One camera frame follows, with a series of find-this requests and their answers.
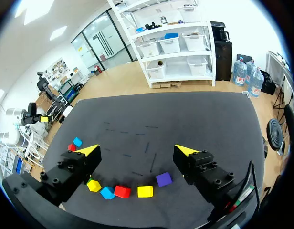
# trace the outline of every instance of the white storage bin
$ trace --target white storage bin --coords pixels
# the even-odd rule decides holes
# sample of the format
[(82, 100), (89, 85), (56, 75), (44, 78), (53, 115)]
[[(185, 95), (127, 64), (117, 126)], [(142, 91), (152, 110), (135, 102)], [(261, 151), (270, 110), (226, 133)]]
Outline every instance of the white storage bin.
[(160, 66), (158, 62), (159, 60), (152, 61), (146, 68), (151, 79), (163, 79), (166, 75), (166, 70), (167, 70), (166, 61), (162, 60), (163, 62), (162, 66)]
[(180, 36), (174, 37), (174, 38), (169, 38), (169, 39), (161, 38), (161, 40), (159, 40), (158, 42), (160, 42), (164, 53), (170, 54), (170, 53), (181, 51), (180, 44), (179, 44), (179, 38), (180, 38)]
[(130, 6), (131, 4), (136, 3), (137, 1), (139, 0), (124, 0), (124, 3), (126, 3), (127, 6)]
[(161, 53), (161, 47), (156, 39), (142, 42), (138, 48), (141, 49), (144, 57), (158, 56)]
[(186, 35), (182, 34), (182, 37), (185, 40), (187, 49), (189, 51), (203, 51), (205, 50), (204, 47), (204, 38), (205, 35)]
[(206, 65), (208, 62), (203, 56), (189, 56), (187, 57), (192, 76), (205, 76)]
[(178, 7), (184, 22), (201, 22), (202, 15), (199, 6)]

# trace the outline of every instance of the water bottle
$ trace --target water bottle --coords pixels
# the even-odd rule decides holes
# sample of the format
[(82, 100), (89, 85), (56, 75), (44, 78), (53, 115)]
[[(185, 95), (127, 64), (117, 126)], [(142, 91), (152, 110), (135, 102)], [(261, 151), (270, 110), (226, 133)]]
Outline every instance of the water bottle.
[(254, 59), (248, 61), (248, 62), (246, 63), (246, 65), (247, 65), (247, 75), (246, 75), (245, 83), (246, 83), (246, 84), (249, 84), (251, 73), (252, 73), (252, 72), (255, 72), (255, 71), (257, 70), (257, 67), (256, 67), (256, 65), (254, 64)]
[(261, 73), (260, 67), (257, 71), (252, 72), (250, 76), (250, 82), (248, 92), (251, 97), (258, 98), (263, 87), (263, 74)]
[(236, 84), (237, 86), (243, 86), (246, 76), (247, 76), (247, 66), (243, 62), (243, 58), (241, 57), (234, 64), (233, 83)]

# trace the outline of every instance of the black cabinet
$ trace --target black cabinet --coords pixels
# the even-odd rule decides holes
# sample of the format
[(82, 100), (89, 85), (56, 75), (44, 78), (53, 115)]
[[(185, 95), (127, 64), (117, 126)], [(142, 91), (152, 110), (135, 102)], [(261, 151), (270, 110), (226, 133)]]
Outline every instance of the black cabinet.
[(216, 80), (230, 81), (232, 70), (232, 43), (215, 41)]

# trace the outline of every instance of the purple block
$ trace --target purple block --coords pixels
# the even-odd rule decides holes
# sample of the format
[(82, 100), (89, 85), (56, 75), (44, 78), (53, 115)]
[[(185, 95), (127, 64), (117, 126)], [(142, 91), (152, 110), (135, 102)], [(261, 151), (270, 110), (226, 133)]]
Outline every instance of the purple block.
[(157, 181), (158, 181), (157, 183), (159, 187), (170, 185), (172, 183), (170, 174), (168, 172), (157, 175), (156, 178), (157, 178)]

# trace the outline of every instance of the black tabletop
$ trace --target black tabletop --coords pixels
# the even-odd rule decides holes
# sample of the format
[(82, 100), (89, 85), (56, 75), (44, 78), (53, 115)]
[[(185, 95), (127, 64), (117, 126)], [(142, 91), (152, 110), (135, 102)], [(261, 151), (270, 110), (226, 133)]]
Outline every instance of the black tabletop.
[[(90, 221), (128, 227), (195, 228), (213, 209), (189, 186), (172, 161), (175, 144), (206, 149), (235, 182), (254, 161), (263, 181), (263, 139), (256, 112), (246, 95), (224, 92), (153, 93), (82, 100), (66, 118), (43, 161), (54, 167), (75, 137), (81, 148), (99, 144), (102, 162), (92, 178), (102, 187), (131, 188), (127, 199), (106, 200), (81, 184), (65, 209)], [(173, 184), (158, 187), (155, 176), (171, 174)], [(152, 198), (138, 198), (137, 186), (152, 185)], [(247, 215), (254, 211), (254, 203)]]

